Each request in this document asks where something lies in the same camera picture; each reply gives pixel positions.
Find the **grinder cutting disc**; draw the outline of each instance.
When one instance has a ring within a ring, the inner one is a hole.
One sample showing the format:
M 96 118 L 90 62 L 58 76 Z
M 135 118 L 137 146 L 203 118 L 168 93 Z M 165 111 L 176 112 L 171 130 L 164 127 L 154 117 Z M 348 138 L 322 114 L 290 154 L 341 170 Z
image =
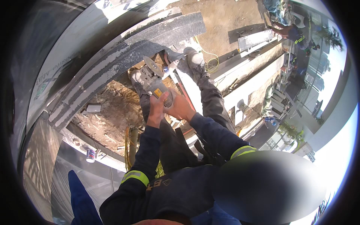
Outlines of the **grinder cutting disc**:
M 151 69 L 156 75 L 158 75 L 159 77 L 164 76 L 162 69 L 154 61 L 152 61 L 151 58 L 144 56 L 144 62 L 148 66 L 148 68 Z

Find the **yellow label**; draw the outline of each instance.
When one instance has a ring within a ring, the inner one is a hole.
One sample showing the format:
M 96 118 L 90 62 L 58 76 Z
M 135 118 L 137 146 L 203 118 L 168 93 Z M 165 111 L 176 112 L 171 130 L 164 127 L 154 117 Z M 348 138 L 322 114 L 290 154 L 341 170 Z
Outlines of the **yellow label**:
M 160 91 L 160 89 L 156 89 L 156 90 L 154 91 L 154 94 L 156 94 L 158 97 L 160 97 L 161 94 L 162 94 L 162 91 Z

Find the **grey sneaker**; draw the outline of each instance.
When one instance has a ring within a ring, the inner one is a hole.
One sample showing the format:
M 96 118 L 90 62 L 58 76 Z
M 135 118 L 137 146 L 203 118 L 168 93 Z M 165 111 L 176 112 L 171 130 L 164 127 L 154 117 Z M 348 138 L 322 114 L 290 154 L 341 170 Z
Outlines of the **grey sneaker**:
M 204 58 L 196 50 L 187 52 L 187 61 L 191 71 L 194 74 L 193 80 L 195 83 L 203 76 L 205 72 Z
M 136 69 L 131 72 L 130 74 L 130 80 L 132 83 L 132 86 L 134 87 L 135 91 L 141 97 L 141 95 L 151 95 L 149 92 L 144 90 L 144 81 L 140 78 L 141 72 L 140 70 Z

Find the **dark work trousers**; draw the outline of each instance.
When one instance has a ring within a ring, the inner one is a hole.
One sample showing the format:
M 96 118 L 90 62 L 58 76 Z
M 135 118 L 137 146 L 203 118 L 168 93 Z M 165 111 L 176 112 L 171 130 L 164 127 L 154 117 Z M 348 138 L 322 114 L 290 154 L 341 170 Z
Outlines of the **dark work trousers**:
M 204 73 L 197 82 L 201 91 L 203 116 L 212 118 L 235 134 L 234 124 L 224 107 L 221 92 L 214 86 L 214 80 L 209 76 L 208 73 Z M 150 113 L 150 96 L 141 95 L 140 106 L 143 110 L 144 120 L 147 122 Z M 201 161 L 187 145 L 184 146 L 184 143 L 181 142 L 165 118 L 160 123 L 160 136 L 160 161 L 164 173 L 167 174 L 185 167 L 201 165 Z

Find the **concrete floor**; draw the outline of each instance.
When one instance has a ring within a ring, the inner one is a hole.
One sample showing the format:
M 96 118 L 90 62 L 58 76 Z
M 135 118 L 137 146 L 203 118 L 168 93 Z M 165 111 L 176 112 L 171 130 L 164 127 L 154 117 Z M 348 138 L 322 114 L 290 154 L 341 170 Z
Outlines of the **concrete floor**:
M 183 14 L 201 11 L 207 32 L 198 36 L 199 42 L 205 51 L 217 54 L 220 61 L 237 52 L 237 39 L 229 40 L 234 34 L 239 37 L 237 29 L 264 25 L 256 0 L 180 0 L 167 8 L 172 7 L 179 7 Z M 204 53 L 206 62 L 211 58 L 214 55 Z

